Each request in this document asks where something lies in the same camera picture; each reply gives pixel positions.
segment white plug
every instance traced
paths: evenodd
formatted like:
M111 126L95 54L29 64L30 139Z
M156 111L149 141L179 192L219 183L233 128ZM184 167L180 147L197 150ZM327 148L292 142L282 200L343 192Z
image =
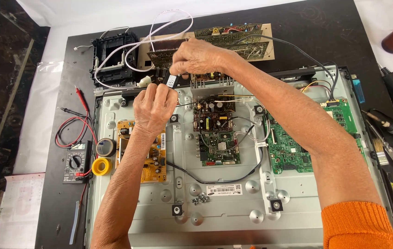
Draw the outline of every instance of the white plug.
M147 87L147 85L149 85L150 83L152 83L152 79L149 76L146 76L144 78L142 78L140 80L139 83L137 83L137 85L139 86L139 88L145 88Z

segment yellow power supply board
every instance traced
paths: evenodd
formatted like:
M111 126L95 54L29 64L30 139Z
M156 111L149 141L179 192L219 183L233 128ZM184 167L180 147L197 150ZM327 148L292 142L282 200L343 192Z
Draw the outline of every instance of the yellow power supply board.
M135 121L118 121L117 123L117 141L116 141L116 165L121 161L127 143L135 126ZM166 131L163 129L155 138L150 146L149 152L144 161L143 173L141 174L141 183L155 183L166 181Z

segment orange sweater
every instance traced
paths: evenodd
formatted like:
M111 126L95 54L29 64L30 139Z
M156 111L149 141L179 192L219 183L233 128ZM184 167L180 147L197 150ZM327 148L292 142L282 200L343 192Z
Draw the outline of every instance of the orange sweater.
M370 202L343 202L321 212L324 249L393 249L386 210Z

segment black table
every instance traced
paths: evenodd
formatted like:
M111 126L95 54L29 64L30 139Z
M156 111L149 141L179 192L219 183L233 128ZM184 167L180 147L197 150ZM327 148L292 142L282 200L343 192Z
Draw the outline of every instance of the black table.
M376 108L393 116L393 106L387 89L382 81L375 56L366 36L363 24L353 0L308 0L287 3L258 9L210 15L194 19L194 29L243 24L271 23L273 37L297 45L320 62L335 61L340 66L347 66L352 74L358 75L366 102L363 110ZM188 22L182 21L168 26L158 35L173 34L184 30ZM150 25L133 27L138 37L148 35ZM74 51L78 45L86 45L101 33L72 36L68 38L64 67L61 76L57 106L82 111L74 85L79 86L85 94L89 106L94 106L93 83L89 69L92 67L92 49L82 52ZM284 71L312 66L312 62L294 48L274 42L275 60L253 62L252 64L265 72ZM70 117L69 114L56 111L52 140L59 125ZM73 124L63 138L73 140L81 129L81 124ZM90 133L84 139L92 140ZM42 248L76 248L83 247L85 232L85 209L81 209L80 223L76 242L69 245L72 229L75 201L80 199L83 184L62 184L63 165L66 150L60 149L52 142L49 150L44 189L42 194L39 225L35 249Z

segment green circuit board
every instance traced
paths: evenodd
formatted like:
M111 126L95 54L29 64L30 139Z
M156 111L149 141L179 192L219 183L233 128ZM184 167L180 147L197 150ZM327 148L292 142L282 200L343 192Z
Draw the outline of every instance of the green circuit board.
M356 144L365 158L363 145L359 139L361 136L357 133L358 130L356 129L347 99L321 103L321 106L356 139ZM309 152L295 142L270 114L267 114L267 117L270 120L270 126L266 126L266 130L271 129L267 143L269 144L273 172L275 174L281 174L283 170L296 170L299 173L313 172Z
M233 139L231 133L207 133L199 136L211 147L218 150L225 150L235 146L238 141ZM235 147L229 151L216 151L208 148L206 145L199 143L199 156L203 166L212 165L229 165L241 163L239 158L239 149Z

